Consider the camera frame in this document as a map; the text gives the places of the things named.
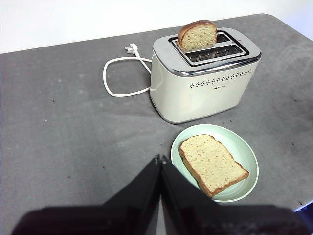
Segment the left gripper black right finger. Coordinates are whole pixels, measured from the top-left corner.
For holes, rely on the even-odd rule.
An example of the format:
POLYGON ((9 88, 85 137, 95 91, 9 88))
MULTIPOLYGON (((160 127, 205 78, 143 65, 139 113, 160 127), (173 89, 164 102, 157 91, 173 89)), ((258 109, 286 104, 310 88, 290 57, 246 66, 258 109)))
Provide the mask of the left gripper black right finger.
POLYGON ((294 212, 273 205, 222 206, 160 158, 162 199, 179 235, 308 235, 294 212))

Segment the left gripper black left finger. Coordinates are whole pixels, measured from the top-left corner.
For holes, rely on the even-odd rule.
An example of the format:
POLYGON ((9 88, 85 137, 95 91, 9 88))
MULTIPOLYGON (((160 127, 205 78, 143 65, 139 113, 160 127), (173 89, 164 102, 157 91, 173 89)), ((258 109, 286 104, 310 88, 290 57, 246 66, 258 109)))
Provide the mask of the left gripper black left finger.
POLYGON ((143 235, 159 202, 160 157, 154 157, 102 205, 46 207, 26 213, 14 235, 143 235))

